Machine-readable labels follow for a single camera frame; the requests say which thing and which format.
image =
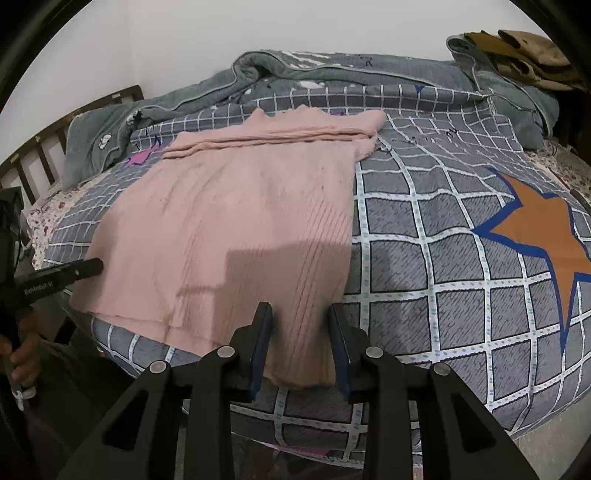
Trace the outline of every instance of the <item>gray blanket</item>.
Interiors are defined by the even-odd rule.
[[[591,283],[577,287],[562,356],[548,264],[475,228],[515,202],[496,171],[563,196],[587,247],[591,218],[524,158],[507,118],[491,112],[492,96],[414,85],[327,90],[269,90],[248,102],[241,96],[141,128],[131,144],[146,150],[156,140],[167,145],[181,131],[237,125],[257,107],[275,113],[304,104],[334,115],[382,108],[388,121],[378,148],[355,170],[352,259],[343,298],[349,321],[403,362],[447,362],[512,436],[582,398],[591,388],[588,336],[585,341]],[[105,212],[160,159],[161,150],[143,165],[121,162],[89,189],[54,230],[45,266],[83,258]],[[66,294],[62,300],[69,308]],[[199,359],[88,315],[70,315],[135,377],[157,359],[173,366]],[[362,404],[345,403],[335,387],[288,391],[265,380],[256,402],[232,405],[232,429],[282,447],[321,449],[316,459],[360,467],[367,413]],[[411,429],[414,462],[421,463],[415,414]]]
[[[272,95],[302,80],[325,88],[355,85],[435,86],[464,92],[493,94],[496,113],[512,122],[524,148],[543,148],[558,104],[548,93],[504,80],[486,56],[463,37],[448,46],[455,62],[411,59],[391,55],[255,51],[240,56],[231,68],[196,85],[157,98],[112,105],[78,116],[68,131],[64,189],[99,174],[129,155],[134,130],[195,113],[212,105],[248,102]]]

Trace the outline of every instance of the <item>headboard slat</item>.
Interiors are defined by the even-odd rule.
[[[47,157],[45,156],[45,152],[43,151],[43,147],[40,143],[37,144],[37,154],[39,155],[39,160],[41,160],[41,165],[43,165],[45,175],[47,175],[47,180],[49,180],[49,185],[53,185],[56,182],[56,180],[53,177],[53,172],[49,167],[49,162],[47,161]]]
[[[33,190],[31,189],[31,186],[29,185],[29,181],[27,180],[27,176],[25,175],[25,171],[22,169],[22,164],[21,164],[20,158],[14,163],[14,166],[17,169],[18,178],[21,179],[22,188],[25,189],[25,193],[27,194],[27,197],[29,198],[29,202],[31,202],[31,205],[32,205],[33,203],[35,203],[35,195],[33,194]]]
[[[57,139],[60,141],[61,149],[64,151],[64,155],[66,155],[66,133],[63,128],[58,129]]]

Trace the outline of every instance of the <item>white wall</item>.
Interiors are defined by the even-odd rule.
[[[165,8],[161,0],[128,0],[128,7],[146,97],[197,83],[259,48],[451,60],[445,39],[453,34],[542,33],[509,0],[169,0]]]
[[[135,84],[124,2],[94,0],[33,61],[0,113],[1,160],[72,110]]]

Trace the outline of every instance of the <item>wooden headboard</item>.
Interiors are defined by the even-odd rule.
[[[2,186],[21,186],[24,190],[23,197],[26,196],[29,203],[32,205],[39,196],[45,193],[48,188],[47,185],[53,185],[56,182],[56,176],[59,176],[55,162],[52,161],[51,154],[49,154],[47,149],[44,148],[44,143],[47,144],[52,141],[54,143],[59,142],[61,145],[61,151],[65,155],[68,127],[76,115],[107,105],[113,105],[114,103],[124,103],[127,101],[135,102],[136,100],[143,99],[144,95],[142,89],[139,85],[134,85],[133,87],[111,93],[110,95],[77,108],[56,122],[53,122],[51,125],[45,127],[39,133],[23,143],[23,145],[0,164],[0,181],[2,182]],[[38,161],[43,167],[43,172],[47,181],[39,181],[39,178],[35,181],[31,166]]]

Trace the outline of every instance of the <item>screw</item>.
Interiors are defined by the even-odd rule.
[[[150,364],[150,371],[153,374],[161,374],[164,370],[166,370],[166,362],[162,360],[156,360]]]
[[[384,351],[378,346],[369,346],[365,349],[365,355],[370,358],[380,358]]]
[[[229,345],[221,346],[217,349],[217,355],[222,358],[230,358],[236,351]]]
[[[445,377],[446,375],[449,375],[449,372],[451,372],[452,369],[449,368],[449,365],[439,362],[438,364],[433,365],[433,371],[437,375]]]

